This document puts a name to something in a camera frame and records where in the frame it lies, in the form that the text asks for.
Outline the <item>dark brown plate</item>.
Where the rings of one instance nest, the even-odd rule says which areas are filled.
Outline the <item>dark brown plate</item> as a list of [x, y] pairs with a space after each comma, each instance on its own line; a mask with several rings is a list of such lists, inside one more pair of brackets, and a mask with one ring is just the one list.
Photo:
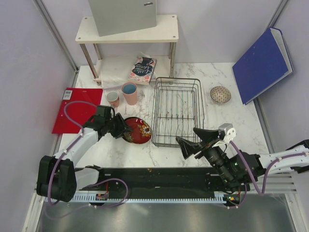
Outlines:
[[138, 117], [128, 117], [125, 122], [130, 126], [133, 131], [126, 132], [123, 139], [129, 143], [144, 144], [151, 139], [151, 127], [142, 119]]

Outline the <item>pink plastic tumbler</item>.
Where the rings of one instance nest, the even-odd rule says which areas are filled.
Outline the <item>pink plastic tumbler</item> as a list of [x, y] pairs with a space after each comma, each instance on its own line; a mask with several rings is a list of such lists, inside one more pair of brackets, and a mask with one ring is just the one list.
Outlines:
[[124, 93], [123, 93], [123, 95], [124, 95], [125, 100], [126, 100], [126, 102], [128, 103], [128, 105], [135, 105], [135, 104], [137, 103], [137, 101], [138, 101], [137, 89], [136, 89], [136, 91], [135, 91], [133, 94], [127, 95], [127, 94], [124, 94]]

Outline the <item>pink ceramic mug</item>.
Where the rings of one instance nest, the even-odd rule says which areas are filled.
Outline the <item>pink ceramic mug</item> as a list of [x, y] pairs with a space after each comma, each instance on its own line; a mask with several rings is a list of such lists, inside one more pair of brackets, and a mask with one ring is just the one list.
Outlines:
[[113, 108], [117, 108], [120, 104], [119, 95], [115, 91], [109, 92], [106, 99]]

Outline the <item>blue plastic tumbler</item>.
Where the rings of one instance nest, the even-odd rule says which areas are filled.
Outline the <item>blue plastic tumbler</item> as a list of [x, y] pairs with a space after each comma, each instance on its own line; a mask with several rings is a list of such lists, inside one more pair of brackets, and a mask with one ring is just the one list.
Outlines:
[[128, 84], [125, 84], [123, 87], [122, 87], [122, 92], [124, 94], [133, 94], [135, 91], [136, 91], [137, 87], [132, 84], [132, 83], [128, 83]]

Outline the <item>brown patterned bowl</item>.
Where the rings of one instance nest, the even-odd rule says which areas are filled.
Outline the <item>brown patterned bowl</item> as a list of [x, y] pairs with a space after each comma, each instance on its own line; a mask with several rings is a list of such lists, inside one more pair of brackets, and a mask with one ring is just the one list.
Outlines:
[[223, 86], [215, 86], [210, 90], [211, 98], [217, 103], [226, 103], [231, 99], [231, 92]]

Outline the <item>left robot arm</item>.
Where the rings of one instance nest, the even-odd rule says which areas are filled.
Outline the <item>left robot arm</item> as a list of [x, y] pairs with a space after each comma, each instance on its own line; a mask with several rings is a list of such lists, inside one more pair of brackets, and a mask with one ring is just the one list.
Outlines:
[[85, 187], [101, 190], [106, 178], [96, 166], [76, 170], [76, 165], [86, 152], [103, 136], [110, 134], [118, 139], [133, 129], [120, 113], [110, 106], [99, 105], [96, 113], [80, 126], [78, 135], [69, 145], [53, 156], [43, 156], [39, 163], [36, 191], [47, 198], [51, 205], [69, 202], [76, 191]]

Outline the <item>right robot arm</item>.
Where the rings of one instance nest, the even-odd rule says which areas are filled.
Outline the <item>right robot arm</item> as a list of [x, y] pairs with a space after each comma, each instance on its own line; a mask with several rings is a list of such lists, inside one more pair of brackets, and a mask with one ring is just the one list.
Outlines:
[[309, 142], [303, 140], [289, 149], [272, 154], [248, 154], [233, 142], [236, 130], [231, 123], [224, 123], [217, 130], [194, 128], [200, 139], [194, 143], [179, 136], [176, 141], [184, 159], [204, 157], [221, 178], [226, 190], [238, 190], [241, 185], [252, 183], [258, 194], [264, 195], [270, 174], [309, 170]]

